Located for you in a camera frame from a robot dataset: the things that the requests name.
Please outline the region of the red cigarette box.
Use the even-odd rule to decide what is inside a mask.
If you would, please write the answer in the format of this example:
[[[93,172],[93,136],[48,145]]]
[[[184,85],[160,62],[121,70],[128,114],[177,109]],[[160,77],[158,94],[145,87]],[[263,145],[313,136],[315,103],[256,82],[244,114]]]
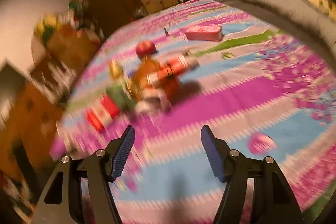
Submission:
[[[118,106],[105,94],[87,108],[85,118],[97,132],[102,132],[119,114]]]

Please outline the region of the pink tissue pack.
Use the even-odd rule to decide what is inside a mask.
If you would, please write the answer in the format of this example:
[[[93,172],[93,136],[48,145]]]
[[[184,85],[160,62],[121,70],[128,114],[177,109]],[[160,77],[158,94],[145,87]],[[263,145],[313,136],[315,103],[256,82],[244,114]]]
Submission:
[[[221,26],[191,26],[185,31],[188,40],[219,42],[223,38]]]

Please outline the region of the grey quilt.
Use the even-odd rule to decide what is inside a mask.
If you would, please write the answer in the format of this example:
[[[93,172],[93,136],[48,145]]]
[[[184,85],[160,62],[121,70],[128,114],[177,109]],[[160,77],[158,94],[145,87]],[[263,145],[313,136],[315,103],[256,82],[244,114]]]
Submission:
[[[233,5],[302,40],[335,68],[335,21],[307,0],[215,0]]]

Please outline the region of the colourful striped floral bedsheet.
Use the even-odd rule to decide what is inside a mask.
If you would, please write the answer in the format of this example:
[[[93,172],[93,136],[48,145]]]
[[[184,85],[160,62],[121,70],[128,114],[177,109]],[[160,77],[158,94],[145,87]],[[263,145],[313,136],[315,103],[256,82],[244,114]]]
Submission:
[[[191,26],[221,26],[219,42],[188,40]],[[177,56],[199,66],[179,77],[167,111],[121,112],[102,132],[85,112],[113,85],[109,63],[130,77],[135,47],[152,41],[160,63]],[[270,155],[301,209],[335,185],[335,73],[317,51],[233,5],[193,0],[120,28],[104,43],[74,88],[58,124],[60,142],[81,156],[104,148],[131,125],[135,143],[111,190],[125,223],[210,223],[224,184],[212,173],[201,127],[246,157]]]

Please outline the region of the wooden chest of drawers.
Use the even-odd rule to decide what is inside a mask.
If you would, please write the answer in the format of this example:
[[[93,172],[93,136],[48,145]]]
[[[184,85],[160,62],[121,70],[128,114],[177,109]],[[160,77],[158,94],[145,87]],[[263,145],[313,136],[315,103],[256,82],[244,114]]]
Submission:
[[[1,109],[12,108],[1,121],[1,171],[15,181],[23,180],[13,154],[13,147],[22,141],[34,168],[51,159],[50,150],[56,136],[56,122],[63,111],[53,105],[24,75],[7,61],[1,62]]]

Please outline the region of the stacked cardboard boxes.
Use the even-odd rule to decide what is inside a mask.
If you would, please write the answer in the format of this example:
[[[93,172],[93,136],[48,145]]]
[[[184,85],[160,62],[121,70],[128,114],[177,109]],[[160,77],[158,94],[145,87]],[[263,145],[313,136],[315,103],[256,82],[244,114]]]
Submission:
[[[51,57],[81,74],[101,46],[104,35],[95,26],[79,26],[73,12],[66,15],[44,14],[34,27],[31,40],[33,61]]]

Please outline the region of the yellow crumpled wrapper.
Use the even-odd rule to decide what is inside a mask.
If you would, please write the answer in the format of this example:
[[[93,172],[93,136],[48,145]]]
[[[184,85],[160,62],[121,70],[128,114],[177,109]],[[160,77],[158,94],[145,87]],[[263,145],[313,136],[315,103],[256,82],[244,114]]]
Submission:
[[[123,68],[117,61],[111,61],[109,63],[110,76],[113,80],[117,80],[123,76]]]

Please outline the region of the gold orange packaging pile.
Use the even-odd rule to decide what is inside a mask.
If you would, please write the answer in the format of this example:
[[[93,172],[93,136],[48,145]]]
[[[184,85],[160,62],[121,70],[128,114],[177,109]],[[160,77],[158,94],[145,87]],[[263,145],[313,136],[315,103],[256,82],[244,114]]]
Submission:
[[[145,56],[127,83],[130,95],[136,100],[135,112],[170,109],[181,86],[178,77],[198,66],[197,58],[190,55],[177,55],[163,63]]]

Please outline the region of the green crumpled cloth scrap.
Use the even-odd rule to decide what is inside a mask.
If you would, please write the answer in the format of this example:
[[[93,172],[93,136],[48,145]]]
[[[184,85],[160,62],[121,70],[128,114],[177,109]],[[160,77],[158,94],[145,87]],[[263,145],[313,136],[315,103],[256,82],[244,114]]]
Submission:
[[[122,85],[109,85],[105,88],[105,91],[120,111],[131,111],[134,109],[135,102],[128,96]]]

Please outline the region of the red apple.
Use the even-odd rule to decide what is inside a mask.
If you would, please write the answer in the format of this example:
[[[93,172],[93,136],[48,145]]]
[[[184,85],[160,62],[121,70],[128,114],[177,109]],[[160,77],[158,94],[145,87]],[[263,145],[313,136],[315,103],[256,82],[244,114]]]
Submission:
[[[155,44],[150,40],[145,40],[139,42],[135,47],[135,52],[139,59],[144,58],[147,55],[152,55],[157,53]]]

